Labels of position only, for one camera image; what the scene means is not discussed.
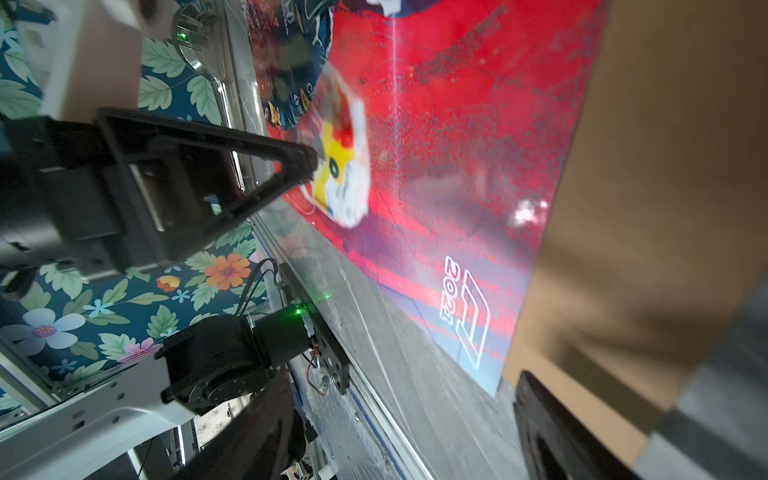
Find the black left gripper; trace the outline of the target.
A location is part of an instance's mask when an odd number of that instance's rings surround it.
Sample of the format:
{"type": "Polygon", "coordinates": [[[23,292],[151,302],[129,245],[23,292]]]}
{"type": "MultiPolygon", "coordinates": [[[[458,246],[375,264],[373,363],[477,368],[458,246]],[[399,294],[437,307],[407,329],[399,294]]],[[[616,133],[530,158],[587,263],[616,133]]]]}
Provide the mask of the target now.
{"type": "Polygon", "coordinates": [[[1,271],[163,270],[312,179],[314,149],[154,114],[1,122],[1,271]]]}

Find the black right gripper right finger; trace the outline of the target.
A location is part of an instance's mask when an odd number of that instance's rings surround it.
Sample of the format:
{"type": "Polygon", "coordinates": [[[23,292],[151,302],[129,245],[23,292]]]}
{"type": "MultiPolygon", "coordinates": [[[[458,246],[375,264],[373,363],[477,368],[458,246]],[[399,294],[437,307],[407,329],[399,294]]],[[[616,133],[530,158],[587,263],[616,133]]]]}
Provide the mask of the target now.
{"type": "Polygon", "coordinates": [[[514,413],[531,479],[638,479],[527,370],[516,385],[514,413]]]}

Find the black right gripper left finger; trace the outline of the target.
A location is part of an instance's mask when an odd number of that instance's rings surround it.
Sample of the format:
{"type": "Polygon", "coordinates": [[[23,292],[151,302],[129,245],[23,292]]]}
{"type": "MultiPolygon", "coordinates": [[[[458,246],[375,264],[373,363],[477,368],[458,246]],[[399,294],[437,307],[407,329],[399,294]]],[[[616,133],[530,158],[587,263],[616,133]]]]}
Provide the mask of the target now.
{"type": "Polygon", "coordinates": [[[280,479],[306,452],[304,422],[283,368],[176,479],[280,479]]]}

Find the red printed photo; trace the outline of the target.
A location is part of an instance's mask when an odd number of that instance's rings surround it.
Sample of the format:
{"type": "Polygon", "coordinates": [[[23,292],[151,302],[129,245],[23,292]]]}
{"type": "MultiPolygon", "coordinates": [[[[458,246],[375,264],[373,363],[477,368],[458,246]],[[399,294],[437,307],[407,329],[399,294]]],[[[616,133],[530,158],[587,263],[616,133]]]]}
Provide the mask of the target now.
{"type": "Polygon", "coordinates": [[[495,394],[604,1],[249,1],[269,133],[313,146],[279,245],[354,264],[495,394]]]}

